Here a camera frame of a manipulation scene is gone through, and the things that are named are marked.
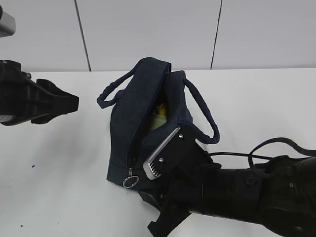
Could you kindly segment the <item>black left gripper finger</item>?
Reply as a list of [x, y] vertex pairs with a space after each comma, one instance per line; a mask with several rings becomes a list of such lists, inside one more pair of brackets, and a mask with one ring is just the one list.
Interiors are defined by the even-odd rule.
[[46, 124], [58, 116], [56, 114], [31, 114], [31, 123]]
[[36, 85], [39, 86], [36, 103], [46, 114], [59, 116], [78, 110], [79, 98], [77, 96], [59, 89], [47, 79], [37, 79]]

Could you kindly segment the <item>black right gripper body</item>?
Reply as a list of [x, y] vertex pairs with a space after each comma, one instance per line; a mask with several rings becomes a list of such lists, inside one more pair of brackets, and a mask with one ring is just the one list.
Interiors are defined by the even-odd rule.
[[155, 180], [150, 187], [141, 188], [138, 193], [143, 201], [156, 208], [159, 213], [164, 204], [174, 202], [187, 209], [190, 213], [202, 202], [203, 183], [209, 173], [221, 168], [212, 160], [207, 151], [207, 161], [196, 165], [193, 171], [187, 167], [176, 167], [172, 172]]

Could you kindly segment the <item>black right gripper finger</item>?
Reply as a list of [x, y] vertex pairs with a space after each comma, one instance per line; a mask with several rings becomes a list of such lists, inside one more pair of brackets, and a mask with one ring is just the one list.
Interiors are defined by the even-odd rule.
[[158, 219], [150, 222], [148, 230], [154, 237], [167, 237], [189, 216], [190, 212], [179, 204], [164, 204]]

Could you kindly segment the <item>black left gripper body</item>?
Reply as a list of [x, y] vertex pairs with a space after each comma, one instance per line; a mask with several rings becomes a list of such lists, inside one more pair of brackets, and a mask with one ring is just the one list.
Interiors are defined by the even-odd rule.
[[36, 103], [36, 96], [39, 95], [39, 86], [36, 85], [36, 81], [31, 80], [30, 73], [23, 72], [22, 75], [24, 84], [22, 86], [21, 108], [17, 113], [17, 124], [31, 122], [31, 114], [46, 114]]

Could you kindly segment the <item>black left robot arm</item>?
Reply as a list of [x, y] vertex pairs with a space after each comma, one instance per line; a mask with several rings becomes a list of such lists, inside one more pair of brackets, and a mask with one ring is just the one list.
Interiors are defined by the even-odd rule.
[[32, 80], [21, 64], [0, 61], [0, 123], [14, 126], [30, 121], [46, 124], [52, 119], [76, 112], [79, 98], [59, 89], [47, 79]]

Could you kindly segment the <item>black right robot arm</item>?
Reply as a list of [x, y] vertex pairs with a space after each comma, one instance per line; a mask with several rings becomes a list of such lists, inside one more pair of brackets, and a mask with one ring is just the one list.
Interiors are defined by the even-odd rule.
[[282, 237], [316, 234], [316, 153], [302, 158], [283, 155], [256, 167], [223, 169], [209, 153], [194, 146], [181, 162], [141, 198], [160, 215], [148, 228], [155, 237], [169, 235], [191, 213], [259, 224]]

